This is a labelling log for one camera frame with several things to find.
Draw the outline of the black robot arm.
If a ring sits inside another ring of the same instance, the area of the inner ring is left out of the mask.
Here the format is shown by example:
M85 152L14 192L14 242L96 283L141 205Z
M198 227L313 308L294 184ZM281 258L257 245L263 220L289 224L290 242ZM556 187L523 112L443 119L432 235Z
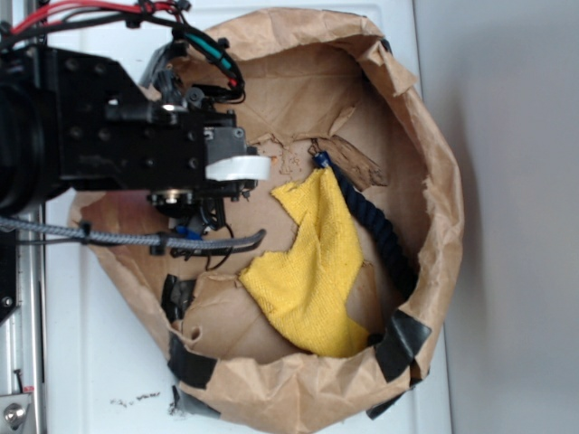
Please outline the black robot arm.
M181 92L170 71L148 98L116 61L32 45L1 58L1 213L74 189L144 191L164 215L215 213L269 177L233 112L207 88Z

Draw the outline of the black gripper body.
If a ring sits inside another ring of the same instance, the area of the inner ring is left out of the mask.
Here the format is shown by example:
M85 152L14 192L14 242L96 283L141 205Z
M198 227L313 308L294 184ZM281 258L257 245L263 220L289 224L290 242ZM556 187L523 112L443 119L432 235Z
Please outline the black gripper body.
M124 190L145 190L159 212L174 219L199 216L222 226L223 202L238 199L248 180L217 182L205 168L233 156L247 156L245 132L234 111L218 111L213 87L172 89L148 98L137 86L107 90L105 150L114 156L115 181Z

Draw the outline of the white-taped gripper finger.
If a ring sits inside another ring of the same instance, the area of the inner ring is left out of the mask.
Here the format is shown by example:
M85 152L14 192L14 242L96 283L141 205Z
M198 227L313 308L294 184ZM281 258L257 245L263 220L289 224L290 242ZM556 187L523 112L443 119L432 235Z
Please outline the white-taped gripper finger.
M271 170L268 156L233 156L209 164L205 178L217 182L267 180Z

